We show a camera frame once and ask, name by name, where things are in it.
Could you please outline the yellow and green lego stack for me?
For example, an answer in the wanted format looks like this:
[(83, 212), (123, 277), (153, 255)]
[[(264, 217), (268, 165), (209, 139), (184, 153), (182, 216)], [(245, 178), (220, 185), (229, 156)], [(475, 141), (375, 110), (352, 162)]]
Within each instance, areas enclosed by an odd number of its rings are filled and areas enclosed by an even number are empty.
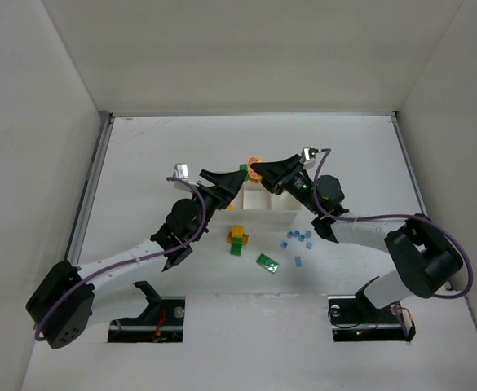
[(233, 225), (227, 233), (227, 242), (231, 245), (230, 254), (239, 257), (249, 242), (249, 235), (245, 233), (242, 225)]

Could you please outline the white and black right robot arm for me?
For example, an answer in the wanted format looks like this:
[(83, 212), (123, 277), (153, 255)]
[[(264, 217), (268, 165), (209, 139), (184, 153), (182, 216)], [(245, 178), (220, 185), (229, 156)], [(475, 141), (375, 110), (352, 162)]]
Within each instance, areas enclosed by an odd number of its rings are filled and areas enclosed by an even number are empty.
[(315, 232), (336, 244), (357, 244), (387, 254), (394, 269), (368, 281), (356, 294), (365, 311), (380, 310), (403, 299), (436, 296), (462, 267), (454, 242), (428, 217), (391, 215), (358, 217), (343, 208), (340, 182), (330, 175), (309, 176), (300, 156), (275, 162), (255, 162), (251, 169), (273, 195), (288, 192), (311, 213)]

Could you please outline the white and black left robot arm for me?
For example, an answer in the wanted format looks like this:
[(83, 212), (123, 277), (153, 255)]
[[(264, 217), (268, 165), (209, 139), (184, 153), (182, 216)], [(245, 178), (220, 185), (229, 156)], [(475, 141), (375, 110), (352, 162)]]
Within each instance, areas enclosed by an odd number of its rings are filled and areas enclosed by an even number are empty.
[(35, 341), (60, 349), (103, 315), (114, 319), (125, 288), (141, 289), (147, 301), (153, 302), (154, 291), (145, 282), (152, 265), (161, 261), (163, 269), (169, 270), (191, 255), (192, 243), (208, 231), (214, 213), (236, 198), (247, 176), (244, 170), (213, 173), (203, 169), (204, 181), (193, 183), (184, 174), (185, 167), (176, 165), (167, 179), (185, 187), (190, 196), (174, 202), (149, 238), (100, 261), (74, 266), (63, 260), (51, 267), (25, 306), (35, 323)]

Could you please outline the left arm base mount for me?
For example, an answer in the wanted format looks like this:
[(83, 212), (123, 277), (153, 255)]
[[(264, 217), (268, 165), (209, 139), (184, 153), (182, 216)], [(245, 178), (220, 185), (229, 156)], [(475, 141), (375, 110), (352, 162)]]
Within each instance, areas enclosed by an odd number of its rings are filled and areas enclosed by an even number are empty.
[(160, 296), (146, 281), (136, 282), (134, 287), (145, 297), (146, 306), (135, 316), (114, 319), (107, 342), (182, 343), (186, 297)]

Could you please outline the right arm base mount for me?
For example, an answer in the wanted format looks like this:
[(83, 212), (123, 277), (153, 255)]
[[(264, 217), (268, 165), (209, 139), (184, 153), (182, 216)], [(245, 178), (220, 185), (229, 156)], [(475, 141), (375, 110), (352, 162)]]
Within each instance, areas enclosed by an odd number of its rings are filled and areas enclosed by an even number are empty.
[(334, 342), (411, 342), (417, 330), (410, 311), (400, 301), (377, 309), (364, 295), (376, 278), (354, 295), (328, 297), (327, 317)]

